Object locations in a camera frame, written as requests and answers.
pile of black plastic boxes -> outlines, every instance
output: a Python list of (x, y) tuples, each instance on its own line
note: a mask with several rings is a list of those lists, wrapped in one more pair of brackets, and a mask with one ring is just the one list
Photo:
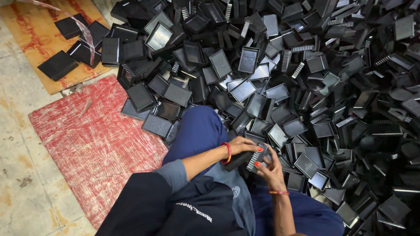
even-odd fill
[[(419, 5), (131, 0), (111, 11), (125, 24), (93, 34), (103, 65), (119, 66), (129, 95), (121, 113), (144, 120), (168, 148), (186, 110), (211, 106), (229, 137), (278, 151), (290, 191), (310, 195), (313, 186), (329, 198), (346, 235), (414, 235)], [(253, 178), (248, 164), (259, 158), (241, 153), (226, 169)]]
[[(53, 81), (58, 81), (66, 74), (70, 73), (70, 71), (79, 65), (77, 62), (82, 62), (92, 68), (95, 68), (101, 61), (101, 53), (98, 51), (102, 47), (102, 41), (104, 41), (104, 45), (106, 45), (105, 42), (108, 40), (108, 38), (104, 37), (107, 37), (110, 32), (112, 34), (121, 34), (121, 30), (117, 26), (116, 28), (113, 27), (110, 31), (97, 21), (94, 21), (89, 25), (81, 14), (74, 15), (74, 18), (83, 23), (89, 29), (92, 35), (92, 42), (96, 50), (94, 53), (93, 65), (90, 64), (90, 48), (76, 22), (69, 17), (60, 21), (56, 21), (54, 24), (65, 39), (79, 37), (79, 40), (67, 52), (61, 50), (38, 66), (38, 69)], [(118, 63), (121, 62), (120, 59), (116, 64), (107, 65), (106, 61), (103, 61), (104, 59), (107, 58), (104, 57), (102, 59), (102, 64), (104, 66), (119, 66)]]

red bangle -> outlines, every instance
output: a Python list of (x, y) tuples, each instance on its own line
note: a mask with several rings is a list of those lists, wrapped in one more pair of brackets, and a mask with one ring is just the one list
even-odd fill
[(223, 164), (229, 163), (231, 161), (231, 157), (232, 157), (232, 151), (231, 151), (231, 146), (228, 143), (222, 143), (220, 146), (226, 145), (226, 147), (228, 147), (228, 151), (229, 151), (229, 156), (226, 160), (220, 160)]
[(283, 191), (268, 191), (268, 193), (269, 194), (276, 194), (276, 195), (281, 195), (281, 194), (289, 195), (290, 194), (289, 192), (283, 192)]

tile floor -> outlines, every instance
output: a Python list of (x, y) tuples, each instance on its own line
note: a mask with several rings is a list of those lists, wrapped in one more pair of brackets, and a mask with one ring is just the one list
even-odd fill
[[(0, 0), (0, 6), (13, 0)], [(110, 24), (116, 0), (95, 0)], [(84, 84), (92, 83), (116, 69)], [(28, 114), (69, 94), (49, 95), (0, 19), (0, 235), (93, 236)]]

red board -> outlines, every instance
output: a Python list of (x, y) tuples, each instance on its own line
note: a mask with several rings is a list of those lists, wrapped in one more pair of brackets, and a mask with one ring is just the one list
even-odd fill
[(131, 173), (159, 168), (168, 152), (143, 122), (120, 114), (126, 98), (112, 75), (28, 115), (95, 229)]

hand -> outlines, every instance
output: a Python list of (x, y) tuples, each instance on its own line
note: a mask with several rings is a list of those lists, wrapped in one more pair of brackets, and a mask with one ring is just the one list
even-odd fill
[(238, 136), (229, 142), (231, 146), (231, 154), (236, 155), (245, 151), (262, 152), (263, 148), (257, 146), (252, 140)]
[(270, 151), (273, 161), (264, 157), (264, 163), (267, 164), (267, 167), (260, 162), (255, 162), (255, 166), (258, 169), (257, 174), (267, 181), (270, 190), (287, 191), (286, 185), (284, 184), (283, 171), (281, 170), (281, 164), (277, 154), (270, 145), (268, 145), (268, 150)]

